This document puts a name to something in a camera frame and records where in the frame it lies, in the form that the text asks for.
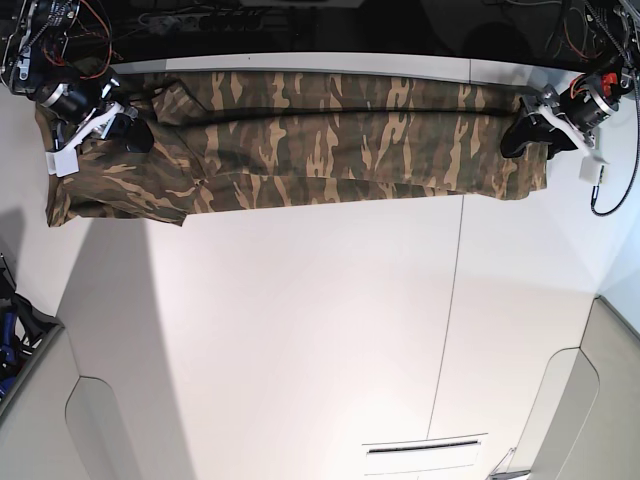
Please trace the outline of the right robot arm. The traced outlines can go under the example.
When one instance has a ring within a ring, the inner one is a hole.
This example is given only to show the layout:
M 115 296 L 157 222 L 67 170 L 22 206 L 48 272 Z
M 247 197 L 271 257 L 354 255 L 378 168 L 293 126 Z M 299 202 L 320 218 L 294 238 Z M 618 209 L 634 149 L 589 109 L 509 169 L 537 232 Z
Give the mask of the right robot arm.
M 99 1 L 20 1 L 1 24 L 1 82 L 48 115 L 53 152 L 88 137 L 132 153 L 151 150 L 152 132 L 111 68 L 113 28 Z M 66 58 L 75 32 L 99 42 L 104 57 L 95 67 Z

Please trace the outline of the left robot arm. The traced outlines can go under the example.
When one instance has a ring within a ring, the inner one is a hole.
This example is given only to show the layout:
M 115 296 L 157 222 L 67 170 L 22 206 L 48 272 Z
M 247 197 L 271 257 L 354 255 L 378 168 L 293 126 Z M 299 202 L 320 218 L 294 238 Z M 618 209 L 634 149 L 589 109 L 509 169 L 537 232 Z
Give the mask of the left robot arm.
M 518 116 L 504 134 L 501 153 L 515 158 L 531 144 L 548 156 L 595 149 L 595 131 L 619 111 L 622 97 L 639 86 L 639 11 L 631 1 L 559 3 L 546 46 L 564 45 L 586 63 L 562 92 L 548 85 L 520 98 Z

